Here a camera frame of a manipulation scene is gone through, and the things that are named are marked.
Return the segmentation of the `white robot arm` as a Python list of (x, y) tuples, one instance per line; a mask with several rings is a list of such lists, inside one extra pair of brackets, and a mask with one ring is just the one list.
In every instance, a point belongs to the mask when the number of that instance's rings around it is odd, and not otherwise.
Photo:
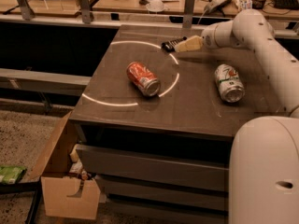
[(299, 224), (299, 65), (256, 9), (208, 25), (175, 51), (247, 49), (263, 71), (272, 109), (238, 129), (229, 163), (228, 224)]

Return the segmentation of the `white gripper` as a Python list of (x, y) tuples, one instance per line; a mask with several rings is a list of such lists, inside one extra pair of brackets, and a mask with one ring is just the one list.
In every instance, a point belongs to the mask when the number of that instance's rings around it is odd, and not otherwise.
[(175, 52), (198, 50), (203, 47), (203, 44), (208, 49), (217, 49), (219, 46), (215, 37), (216, 30), (216, 25), (209, 25), (202, 31), (202, 37), (193, 35), (176, 44), (174, 46)]

